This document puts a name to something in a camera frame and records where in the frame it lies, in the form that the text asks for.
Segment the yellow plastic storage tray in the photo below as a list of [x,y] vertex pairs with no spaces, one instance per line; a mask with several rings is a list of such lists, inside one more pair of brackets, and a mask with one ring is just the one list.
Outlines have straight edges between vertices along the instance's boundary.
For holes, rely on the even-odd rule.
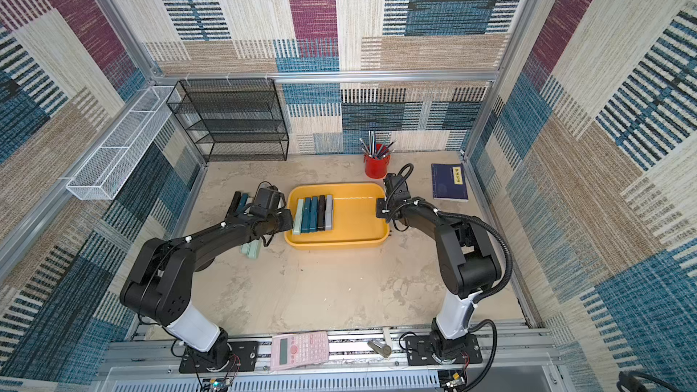
[[296,212],[300,199],[333,198],[332,229],[326,232],[294,234],[285,232],[288,245],[297,250],[337,250],[379,247],[390,234],[388,223],[376,216],[377,200],[385,197],[376,183],[308,184],[294,188],[288,205]]

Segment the black pruning pliers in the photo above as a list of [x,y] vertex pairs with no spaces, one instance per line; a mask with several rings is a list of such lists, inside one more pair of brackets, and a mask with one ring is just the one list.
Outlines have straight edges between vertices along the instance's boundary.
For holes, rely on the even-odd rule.
[[317,228],[318,228],[319,232],[325,231],[326,207],[327,207],[326,196],[325,195],[319,196],[318,213],[317,213],[317,223],[318,223]]

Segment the grey pruning pliers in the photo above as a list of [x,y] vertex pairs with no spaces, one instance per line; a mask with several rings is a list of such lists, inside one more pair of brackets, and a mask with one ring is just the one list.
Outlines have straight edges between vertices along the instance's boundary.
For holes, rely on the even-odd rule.
[[333,215],[334,215],[334,199],[333,196],[328,194],[325,201],[325,213],[324,213],[324,230],[328,232],[333,229]]

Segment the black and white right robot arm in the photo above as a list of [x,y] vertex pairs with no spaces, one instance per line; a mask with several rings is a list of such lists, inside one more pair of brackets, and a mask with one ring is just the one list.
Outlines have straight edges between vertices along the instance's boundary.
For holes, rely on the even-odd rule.
[[477,217],[445,212],[420,198],[390,207],[378,199],[376,217],[398,221],[434,241],[448,292],[429,333],[432,358],[443,363],[467,354],[474,346],[476,327],[471,321],[478,305],[511,279],[513,258],[505,240]]

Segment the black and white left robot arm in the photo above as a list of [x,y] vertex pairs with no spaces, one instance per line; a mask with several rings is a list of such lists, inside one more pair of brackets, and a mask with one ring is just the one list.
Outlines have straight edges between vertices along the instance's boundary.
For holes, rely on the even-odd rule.
[[194,273],[204,270],[227,250],[286,232],[292,226],[292,211],[279,209],[261,216],[234,214],[195,234],[169,241],[150,239],[138,253],[120,301],[182,341],[185,354],[196,368],[228,368],[232,350],[227,332],[208,320],[192,302]]

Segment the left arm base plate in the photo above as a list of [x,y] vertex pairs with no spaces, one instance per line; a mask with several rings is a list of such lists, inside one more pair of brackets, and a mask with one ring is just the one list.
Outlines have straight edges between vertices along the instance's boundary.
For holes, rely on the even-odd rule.
[[180,374],[232,374],[252,372],[256,367],[259,342],[253,340],[219,342],[201,352],[186,345],[181,358]]

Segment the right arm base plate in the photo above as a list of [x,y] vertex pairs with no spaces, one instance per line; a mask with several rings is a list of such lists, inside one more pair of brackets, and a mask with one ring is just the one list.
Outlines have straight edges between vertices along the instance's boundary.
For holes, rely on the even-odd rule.
[[458,339],[441,340],[436,335],[416,335],[406,332],[400,337],[400,346],[410,366],[464,365],[483,362],[481,348],[474,334]]

